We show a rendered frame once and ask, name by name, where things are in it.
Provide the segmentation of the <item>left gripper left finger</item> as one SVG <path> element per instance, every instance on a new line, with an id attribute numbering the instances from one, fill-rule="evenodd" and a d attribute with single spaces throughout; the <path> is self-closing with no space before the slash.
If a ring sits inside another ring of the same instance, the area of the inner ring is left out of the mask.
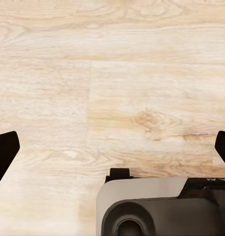
<path id="1" fill-rule="evenodd" d="M 0 181 L 20 149 L 16 131 L 0 134 Z"/>

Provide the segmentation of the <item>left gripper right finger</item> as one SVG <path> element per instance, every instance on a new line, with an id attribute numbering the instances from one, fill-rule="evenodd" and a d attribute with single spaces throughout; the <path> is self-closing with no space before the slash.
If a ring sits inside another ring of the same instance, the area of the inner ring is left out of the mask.
<path id="1" fill-rule="evenodd" d="M 218 132 L 215 142 L 215 149 L 225 162 L 225 131 Z"/>

